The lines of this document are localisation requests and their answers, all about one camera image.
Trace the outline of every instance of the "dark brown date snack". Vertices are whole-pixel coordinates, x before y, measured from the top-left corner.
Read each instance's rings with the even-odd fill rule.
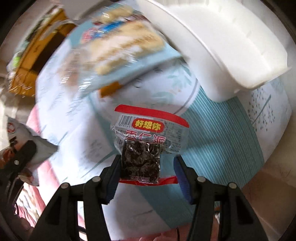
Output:
[[[161,144],[125,140],[121,156],[121,179],[157,183]]]

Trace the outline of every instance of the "red package edge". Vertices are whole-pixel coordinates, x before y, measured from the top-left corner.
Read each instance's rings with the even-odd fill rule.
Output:
[[[120,104],[115,108],[114,111],[124,113],[124,114],[140,115],[140,116],[148,116],[148,117],[154,117],[158,119],[164,119],[167,121],[177,123],[186,128],[189,128],[188,122],[182,117],[165,112],[165,111],[161,111],[161,110],[153,110],[148,108]]]
[[[139,181],[132,181],[132,180],[120,180],[120,183],[132,184],[136,186],[162,186],[168,184],[178,184],[178,179],[176,176],[172,177],[163,177],[158,179],[158,183],[142,183]]]

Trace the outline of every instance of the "white container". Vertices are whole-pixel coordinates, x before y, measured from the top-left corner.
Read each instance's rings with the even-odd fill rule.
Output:
[[[272,31],[235,0],[137,0],[166,35],[207,96],[221,102],[289,70],[287,52]]]

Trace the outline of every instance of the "plastic snack wrapper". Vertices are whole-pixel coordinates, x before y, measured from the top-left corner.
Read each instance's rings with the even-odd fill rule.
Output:
[[[76,85],[79,97],[98,89],[101,97],[110,95],[159,64],[181,57],[131,7],[113,4],[94,21],[94,27],[83,34],[84,44],[73,50],[76,60],[66,60],[60,71],[62,83]]]
[[[0,151],[0,168],[4,168],[5,164],[13,158],[15,153],[17,153],[27,141],[32,140],[37,146],[36,154],[19,174],[19,178],[30,185],[38,186],[37,168],[53,155],[58,147],[42,139],[33,130],[10,117],[8,117],[7,122],[7,134],[10,146]]]
[[[189,125],[171,113],[119,105],[112,124],[114,145],[121,153],[121,182],[134,185],[177,183],[162,177],[161,156],[180,154],[187,146]]]

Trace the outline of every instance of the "barcode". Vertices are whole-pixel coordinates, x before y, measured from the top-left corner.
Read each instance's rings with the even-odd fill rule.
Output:
[[[119,127],[125,127],[125,128],[131,128],[131,125],[134,121],[134,119],[136,119],[136,116],[132,116],[132,115],[122,115],[119,122],[118,122],[118,126]]]

